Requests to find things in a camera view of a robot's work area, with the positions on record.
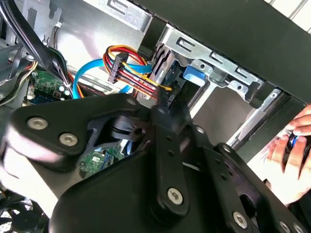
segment finger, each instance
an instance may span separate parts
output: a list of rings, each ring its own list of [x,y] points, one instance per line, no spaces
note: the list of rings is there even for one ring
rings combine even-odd
[[[295,118],[286,126],[286,128],[288,130],[294,130],[298,127],[307,125],[311,125],[311,115],[305,115],[302,117]]]
[[[301,126],[294,129],[293,133],[298,136],[310,136],[311,135],[311,125]]]
[[[288,136],[283,135],[277,142],[276,148],[274,149],[272,158],[271,158],[271,162],[275,164],[276,169],[281,168],[282,171],[284,170],[282,161],[283,161],[287,142],[288,142]]]
[[[300,167],[303,159],[303,152],[306,147],[307,139],[300,136],[292,149],[285,167],[285,172],[290,179],[298,179]]]
[[[274,150],[275,150],[275,148],[276,148],[276,143],[277,143],[277,141],[275,141],[275,142],[271,145],[271,147],[269,148],[269,152],[268,152],[267,157],[266,157],[267,160],[271,160],[271,159],[272,159],[272,154],[273,154],[273,152],[274,152]]]
[[[305,161],[305,164],[303,165],[300,173],[299,180],[304,182],[305,184],[310,184],[311,182],[311,150],[309,152],[309,155]]]
[[[311,104],[305,107],[294,119],[300,118],[306,115],[311,115]]]

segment cable bundle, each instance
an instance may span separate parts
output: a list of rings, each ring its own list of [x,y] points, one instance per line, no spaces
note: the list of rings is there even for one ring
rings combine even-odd
[[[116,58],[116,56],[113,54],[115,52],[128,53],[128,55],[133,58],[139,65],[147,65],[147,62],[142,57],[140,57],[131,47],[125,45],[110,46],[107,48],[106,53],[103,56],[104,66],[108,74],[111,74],[111,69]],[[133,87],[136,91],[153,99],[156,99],[156,88],[158,86],[163,87],[167,91],[172,90],[170,87],[159,85],[158,83],[149,79],[146,74],[139,73],[132,69],[126,62],[122,62],[122,66],[119,69],[116,80],[126,83],[127,85]]]

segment yellow wire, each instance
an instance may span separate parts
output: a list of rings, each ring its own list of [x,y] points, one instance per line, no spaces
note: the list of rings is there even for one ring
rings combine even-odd
[[[110,48],[108,49],[108,54],[109,54],[111,57],[116,58],[116,56],[113,55],[111,51],[112,51],[113,49],[117,49],[117,48],[127,48],[127,49],[129,49],[129,50],[131,50],[131,51],[137,53],[137,51],[136,51],[135,49],[133,49],[133,48],[127,46],[127,45],[115,45],[115,46],[112,46],[112,47],[110,47]],[[145,60],[143,57],[141,57],[141,59],[142,59],[142,61],[144,62],[145,65],[148,65],[148,63],[146,62],[146,60]]]
[[[116,46],[112,46],[112,47],[110,47],[110,48],[108,49],[108,54],[109,54],[111,57],[116,58],[116,56],[112,54],[111,50],[117,49],[117,48],[127,48],[127,49],[129,49],[129,50],[131,50],[131,51],[137,53],[137,51],[135,51],[133,48],[131,48],[131,47],[127,46],[127,45],[116,45]],[[162,86],[162,85],[156,83],[155,81],[153,81],[153,80],[147,78],[147,77],[144,76],[143,74],[140,74],[140,73],[136,72],[135,70],[133,70],[132,68],[130,68],[130,66],[129,66],[126,62],[122,62],[122,64],[123,64],[126,68],[128,68],[132,73],[134,73],[134,74],[140,76],[142,79],[148,81],[149,83],[151,83],[151,84],[153,84],[153,85],[155,85],[155,86],[163,87],[163,88],[164,88],[165,90],[167,90],[167,91],[172,91],[172,88],[167,87],[167,86]]]
[[[164,88],[165,90],[167,90],[167,91],[171,91],[171,90],[172,90],[172,88],[170,88],[170,87],[168,87],[168,86],[162,86],[162,85],[156,83],[155,81],[153,81],[153,80],[147,78],[146,76],[144,76],[144,75],[142,75],[142,74],[136,72],[135,70],[133,70],[132,68],[130,68],[130,66],[129,66],[127,63],[123,62],[122,64],[123,64],[126,68],[128,68],[132,73],[134,73],[134,74],[140,76],[142,79],[144,79],[144,80],[150,82],[151,84],[153,84],[153,85],[155,85],[155,86],[163,87],[163,88]]]

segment black wire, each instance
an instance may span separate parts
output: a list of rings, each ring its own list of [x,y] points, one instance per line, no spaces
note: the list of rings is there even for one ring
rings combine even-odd
[[[70,96],[73,98],[72,82],[67,71],[67,64],[65,58],[59,51],[53,48],[50,48],[50,51],[53,54],[54,66],[57,68],[60,77],[62,77],[65,85],[67,86],[67,89],[70,92]]]
[[[16,83],[13,87],[13,90],[6,97],[4,97],[3,99],[0,100],[0,106],[3,105],[4,103],[6,103],[10,98],[12,98],[17,93],[21,79],[27,72],[28,71],[24,71],[18,75]]]
[[[16,53],[14,60],[13,60],[13,63],[12,63],[11,72],[10,72],[10,75],[9,75],[7,81],[12,80],[16,76],[16,74],[18,72],[18,68],[19,68],[19,64],[21,61],[23,51],[24,51],[23,46],[19,47],[19,49],[17,50],[17,53]]]
[[[0,14],[19,42],[46,70],[52,72],[52,60],[47,48],[21,14],[14,0],[1,0]]]

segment silver metal frame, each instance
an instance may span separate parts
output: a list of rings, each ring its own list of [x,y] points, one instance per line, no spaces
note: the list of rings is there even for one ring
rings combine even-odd
[[[146,33],[152,15],[127,0],[83,0],[97,9],[120,20],[142,33]]]

